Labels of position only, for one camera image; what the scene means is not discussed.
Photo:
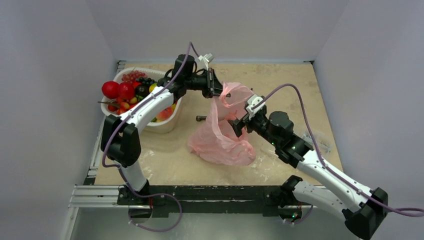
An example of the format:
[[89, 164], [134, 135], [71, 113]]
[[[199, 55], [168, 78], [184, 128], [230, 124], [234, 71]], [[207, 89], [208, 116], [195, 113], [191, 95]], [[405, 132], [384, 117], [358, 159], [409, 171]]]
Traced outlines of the pink plastic bag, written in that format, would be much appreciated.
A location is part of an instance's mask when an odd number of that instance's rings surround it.
[[254, 147], [249, 142], [247, 130], [242, 128], [237, 137], [228, 122], [241, 119], [245, 101], [253, 91], [239, 82], [223, 84], [223, 92], [213, 97], [209, 113], [197, 130], [190, 135], [187, 147], [203, 160], [227, 166], [247, 166], [256, 159]]

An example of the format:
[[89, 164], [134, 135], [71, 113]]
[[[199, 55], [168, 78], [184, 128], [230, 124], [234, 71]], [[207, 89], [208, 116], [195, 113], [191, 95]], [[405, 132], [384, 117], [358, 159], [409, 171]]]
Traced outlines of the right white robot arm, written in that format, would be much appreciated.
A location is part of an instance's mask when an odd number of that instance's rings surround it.
[[310, 203], [335, 214], [347, 229], [362, 240], [372, 238], [388, 211], [381, 205], [388, 203], [388, 194], [381, 188], [371, 189], [320, 159], [312, 145], [297, 136], [294, 123], [287, 113], [274, 111], [269, 116], [258, 112], [250, 117], [229, 120], [237, 137], [243, 129], [256, 132], [275, 148], [275, 154], [284, 163], [318, 180], [325, 190], [314, 190], [299, 180], [281, 189], [280, 196], [288, 204], [296, 200]]

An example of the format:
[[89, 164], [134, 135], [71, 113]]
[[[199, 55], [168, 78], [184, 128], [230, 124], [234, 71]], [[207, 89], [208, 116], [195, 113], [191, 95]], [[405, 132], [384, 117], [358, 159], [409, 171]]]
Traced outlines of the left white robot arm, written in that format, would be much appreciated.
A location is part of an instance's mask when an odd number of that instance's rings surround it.
[[180, 54], [174, 67], [157, 82], [157, 87], [135, 107], [119, 115], [105, 118], [100, 149], [101, 164], [107, 168], [106, 159], [113, 161], [124, 184], [130, 189], [129, 197], [138, 205], [149, 199], [149, 182], [142, 173], [138, 159], [142, 152], [139, 135], [161, 111], [178, 102], [188, 90], [200, 91], [204, 98], [218, 97], [223, 85], [209, 64], [214, 55], [207, 53], [193, 57]]

